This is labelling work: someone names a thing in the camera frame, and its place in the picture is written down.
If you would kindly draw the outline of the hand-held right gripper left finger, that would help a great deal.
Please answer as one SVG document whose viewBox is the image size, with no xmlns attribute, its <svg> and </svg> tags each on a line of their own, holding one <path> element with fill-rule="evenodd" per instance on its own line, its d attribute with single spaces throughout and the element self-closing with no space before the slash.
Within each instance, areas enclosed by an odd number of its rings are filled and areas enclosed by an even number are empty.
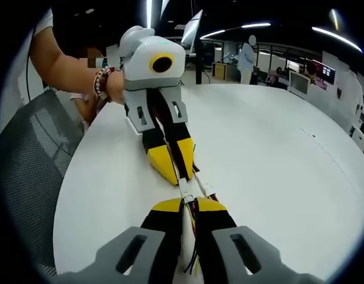
<svg viewBox="0 0 364 284">
<path fill-rule="evenodd" d="M 103 245 L 80 272 L 56 283 L 172 283 L 181 253 L 182 198 L 154 205 L 140 227 L 130 227 Z"/>
</svg>

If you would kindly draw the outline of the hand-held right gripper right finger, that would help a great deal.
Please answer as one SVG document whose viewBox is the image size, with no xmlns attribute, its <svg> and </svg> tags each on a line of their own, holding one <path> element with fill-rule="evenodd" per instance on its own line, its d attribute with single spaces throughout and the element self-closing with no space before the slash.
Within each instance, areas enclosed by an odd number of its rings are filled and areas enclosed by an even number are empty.
<svg viewBox="0 0 364 284">
<path fill-rule="evenodd" d="M 322 283 L 281 260 L 279 250 L 247 226 L 238 226 L 221 203 L 196 198 L 196 250 L 204 283 Z"/>
</svg>

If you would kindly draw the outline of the person's left hand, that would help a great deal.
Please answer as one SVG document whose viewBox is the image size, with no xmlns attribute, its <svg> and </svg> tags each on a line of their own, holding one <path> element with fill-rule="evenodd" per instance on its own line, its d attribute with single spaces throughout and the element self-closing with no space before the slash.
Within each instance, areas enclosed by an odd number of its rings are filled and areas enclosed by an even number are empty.
<svg viewBox="0 0 364 284">
<path fill-rule="evenodd" d="M 106 83 L 106 93 L 111 102 L 123 105 L 124 76 L 122 71 L 110 73 Z"/>
</svg>

